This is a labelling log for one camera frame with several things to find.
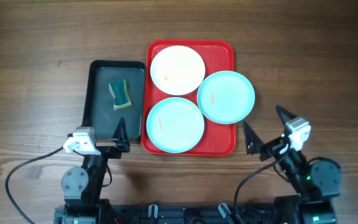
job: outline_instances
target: plate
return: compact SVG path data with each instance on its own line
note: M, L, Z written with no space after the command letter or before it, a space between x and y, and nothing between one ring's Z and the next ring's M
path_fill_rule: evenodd
M220 71L208 76L197 92L201 112L211 121L232 124L244 119L255 103L255 91L246 77Z
M154 85L170 95L184 95L197 89L205 76L201 56L185 46L161 50L153 59L150 75Z
M204 133L204 117L190 100L171 97L158 102L146 121L155 146L165 152L181 153L193 148Z

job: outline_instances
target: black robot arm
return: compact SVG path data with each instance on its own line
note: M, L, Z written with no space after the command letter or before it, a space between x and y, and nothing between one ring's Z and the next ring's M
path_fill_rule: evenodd
M339 164L323 157L307 161L301 148L310 134L309 122L281 106L276 109L285 125L280 137L264 144L245 121L243 128L247 153L260 154L261 161L271 157L280 161L278 164L287 181L298 193L276 198L279 223L336 223L331 199L339 196Z
M68 170L62 177L65 206L55 212L54 223L117 223L118 216L107 199L100 199L104 175L111 172L108 159L120 159L129 152L124 118L112 136L115 146L96 146L100 154L87 154L81 167Z

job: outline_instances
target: red tray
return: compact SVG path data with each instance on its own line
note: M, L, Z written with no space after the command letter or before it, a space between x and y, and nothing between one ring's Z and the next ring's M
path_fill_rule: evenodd
M204 117L205 130L199 143L183 153L167 153L157 148L146 131L147 115L154 105L168 97L172 97L159 90L153 83L150 76L150 66L153 58L162 49L173 46L183 45L195 50L201 55L205 63L205 78L218 71L234 70L234 51L233 48L222 40L156 40L149 45L147 50L146 80L144 90L143 120L141 143L143 148L151 153L158 155L172 156L226 156L229 155L236 146L236 124L217 124ZM197 105L197 91L192 91L184 97Z

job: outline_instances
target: tray rim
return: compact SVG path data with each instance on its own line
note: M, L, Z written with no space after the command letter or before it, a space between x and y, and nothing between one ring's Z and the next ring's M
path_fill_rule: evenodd
M145 92L146 93L146 88L148 87L148 76L150 76L150 66L151 66L151 52L152 50L158 46L158 45L184 45L184 46L191 46L191 45L218 45L218 46L222 46L225 49L227 49L228 53L229 53L229 61L230 61L230 68L227 70L230 71L234 71L234 65L235 65L235 60L234 60L234 49L233 47L226 42L225 40L191 40L191 39L160 39L160 40L155 40L153 42L150 43L149 47L147 48L147 58L146 58L146 73L145 73ZM144 100L143 100L143 117L147 117L147 110L145 108L145 101L146 101L146 94L144 94ZM234 124L227 124L230 126L231 128L231 145L229 146L229 149L224 151L224 152L190 152L190 151L186 151L186 152L182 152L182 153L167 153L164 152L162 150L160 150L160 152L155 152L152 151L147 145L146 145L146 134L142 133L140 136L140 143L142 145L142 147L150 154L153 155L164 155L164 156L203 156L203 157L223 157L223 156L228 156L230 155L234 149L236 148L236 144L237 144L237 125L236 123ZM145 128L145 119L142 120L142 127L143 130Z

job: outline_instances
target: orange stain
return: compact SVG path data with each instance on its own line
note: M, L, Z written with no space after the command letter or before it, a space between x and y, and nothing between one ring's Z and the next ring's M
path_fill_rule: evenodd
M161 131L164 131L164 130L162 129L162 124L161 124L161 118L160 118L160 116L158 116L158 123L160 124L160 129L161 129Z
M164 75L164 79L165 79L165 80L168 80L167 71L166 71L165 69L164 69L164 74L165 74L165 75Z
M213 93L211 95L211 103L215 105L215 95Z

